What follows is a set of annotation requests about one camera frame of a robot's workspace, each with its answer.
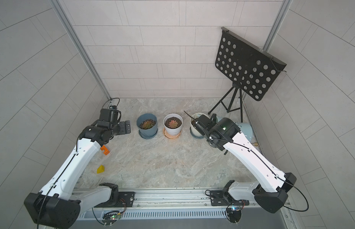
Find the light green watering can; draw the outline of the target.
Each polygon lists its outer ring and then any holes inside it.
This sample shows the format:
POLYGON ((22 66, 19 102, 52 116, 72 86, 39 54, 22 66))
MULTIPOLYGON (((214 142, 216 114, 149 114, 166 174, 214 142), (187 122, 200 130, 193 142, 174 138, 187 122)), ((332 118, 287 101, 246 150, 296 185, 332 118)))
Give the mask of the light green watering can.
POLYGON ((231 121, 240 128, 241 132, 244 133, 250 143, 255 142, 253 128, 249 123, 235 122, 234 120, 231 121))

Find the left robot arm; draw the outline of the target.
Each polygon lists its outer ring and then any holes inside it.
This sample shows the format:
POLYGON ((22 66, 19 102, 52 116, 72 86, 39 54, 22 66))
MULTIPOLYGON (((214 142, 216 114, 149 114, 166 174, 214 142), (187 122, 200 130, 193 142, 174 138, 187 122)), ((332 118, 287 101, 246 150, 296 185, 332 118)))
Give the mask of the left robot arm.
POLYGON ((114 136, 130 132, 122 122, 117 106, 103 108, 99 119, 87 126, 77 137, 76 145, 56 174, 38 193, 30 193, 25 201, 32 221, 57 229, 70 228, 78 216, 98 205, 127 207, 119 196, 118 185, 101 183, 95 189, 73 195, 73 189, 92 157, 114 136))

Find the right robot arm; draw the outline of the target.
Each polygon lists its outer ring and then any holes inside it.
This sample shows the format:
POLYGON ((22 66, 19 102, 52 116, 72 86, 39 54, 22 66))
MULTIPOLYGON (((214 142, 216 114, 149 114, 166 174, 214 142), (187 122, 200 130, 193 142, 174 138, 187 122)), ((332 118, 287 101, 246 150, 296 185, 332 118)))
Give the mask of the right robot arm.
POLYGON ((215 122, 213 117, 201 115, 193 126, 211 147, 232 153, 255 176, 257 181, 250 187, 236 182, 227 186, 232 199, 255 201, 269 213, 284 207, 288 192, 297 181, 294 174, 284 173, 269 162, 229 118, 215 122))

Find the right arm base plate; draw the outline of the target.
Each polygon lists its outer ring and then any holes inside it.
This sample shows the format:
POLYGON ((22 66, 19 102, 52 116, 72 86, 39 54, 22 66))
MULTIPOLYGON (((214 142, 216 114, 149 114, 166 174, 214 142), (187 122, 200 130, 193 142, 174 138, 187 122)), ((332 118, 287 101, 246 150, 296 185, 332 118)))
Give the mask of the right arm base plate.
POLYGON ((212 206, 249 206, 250 202, 248 200, 235 200, 230 196, 228 192, 223 192, 222 190, 206 190, 205 195, 210 198, 212 206))

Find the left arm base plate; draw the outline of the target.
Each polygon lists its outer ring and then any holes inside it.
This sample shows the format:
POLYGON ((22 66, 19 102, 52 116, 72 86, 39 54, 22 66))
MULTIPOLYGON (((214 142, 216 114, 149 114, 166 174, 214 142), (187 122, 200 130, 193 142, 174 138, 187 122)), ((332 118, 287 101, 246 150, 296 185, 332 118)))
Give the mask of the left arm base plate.
POLYGON ((133 207, 135 192, 119 192, 117 199, 96 205, 95 208, 131 208, 133 207))

